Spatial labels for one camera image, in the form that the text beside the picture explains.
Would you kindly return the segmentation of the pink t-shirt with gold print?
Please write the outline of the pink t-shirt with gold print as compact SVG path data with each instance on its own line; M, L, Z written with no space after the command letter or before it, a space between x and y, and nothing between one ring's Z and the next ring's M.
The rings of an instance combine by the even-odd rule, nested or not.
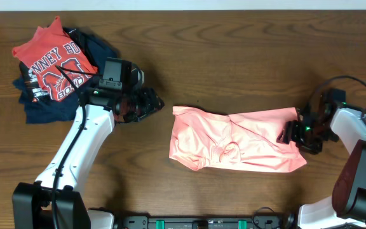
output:
M221 115L175 106L173 115L169 157L191 170L288 173L307 163L294 142L277 141L295 108Z

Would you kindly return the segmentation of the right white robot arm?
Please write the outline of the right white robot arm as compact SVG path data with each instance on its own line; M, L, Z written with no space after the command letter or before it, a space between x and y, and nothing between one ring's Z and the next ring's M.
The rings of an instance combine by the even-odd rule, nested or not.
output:
M308 153L321 152L324 141L341 141L349 157L337 178L332 194L299 208L299 228L366 227L366 114L344 102L321 106L317 121L304 115L286 123L278 142L294 143Z

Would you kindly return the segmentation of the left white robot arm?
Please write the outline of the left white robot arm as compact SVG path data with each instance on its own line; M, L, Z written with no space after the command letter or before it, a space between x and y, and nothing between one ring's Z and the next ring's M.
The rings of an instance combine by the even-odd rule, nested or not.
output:
M129 92L87 88L74 123L47 168L33 183L19 183L12 195L15 228L117 228L103 208L87 209L85 184L101 145L117 125L138 123L165 103L153 88Z

